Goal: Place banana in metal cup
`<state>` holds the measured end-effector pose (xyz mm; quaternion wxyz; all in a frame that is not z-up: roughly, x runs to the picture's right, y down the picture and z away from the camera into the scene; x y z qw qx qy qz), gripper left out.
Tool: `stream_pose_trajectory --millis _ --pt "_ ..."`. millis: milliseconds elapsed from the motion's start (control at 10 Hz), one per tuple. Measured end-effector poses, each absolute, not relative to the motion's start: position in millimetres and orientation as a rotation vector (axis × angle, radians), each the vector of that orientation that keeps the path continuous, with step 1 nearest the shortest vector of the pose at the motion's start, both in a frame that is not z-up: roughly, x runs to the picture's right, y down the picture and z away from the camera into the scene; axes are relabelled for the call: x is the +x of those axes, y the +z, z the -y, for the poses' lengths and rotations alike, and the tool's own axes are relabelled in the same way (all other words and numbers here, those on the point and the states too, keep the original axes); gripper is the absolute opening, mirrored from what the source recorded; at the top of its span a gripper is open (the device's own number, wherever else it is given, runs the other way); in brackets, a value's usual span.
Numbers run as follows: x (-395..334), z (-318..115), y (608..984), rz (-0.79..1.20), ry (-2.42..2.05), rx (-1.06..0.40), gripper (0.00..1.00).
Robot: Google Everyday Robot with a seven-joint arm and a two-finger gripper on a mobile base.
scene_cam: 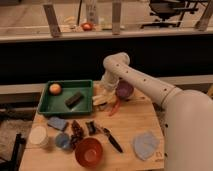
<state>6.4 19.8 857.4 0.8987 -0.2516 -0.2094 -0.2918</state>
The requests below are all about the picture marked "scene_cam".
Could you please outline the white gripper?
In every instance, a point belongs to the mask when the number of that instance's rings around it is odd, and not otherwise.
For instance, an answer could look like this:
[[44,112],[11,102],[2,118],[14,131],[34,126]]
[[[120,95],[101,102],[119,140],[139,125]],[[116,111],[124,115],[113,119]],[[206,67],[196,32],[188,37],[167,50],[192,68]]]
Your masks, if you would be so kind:
[[119,77],[115,74],[106,71],[101,78],[101,85],[107,91],[113,91],[119,82]]

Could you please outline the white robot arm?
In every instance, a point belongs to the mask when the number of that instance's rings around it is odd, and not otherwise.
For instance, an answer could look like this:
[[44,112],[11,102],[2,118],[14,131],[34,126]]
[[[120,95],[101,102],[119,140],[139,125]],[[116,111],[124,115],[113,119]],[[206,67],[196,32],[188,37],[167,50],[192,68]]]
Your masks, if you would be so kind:
[[164,171],[213,171],[213,100],[129,67],[121,52],[103,60],[102,81],[112,89],[123,78],[165,110]]

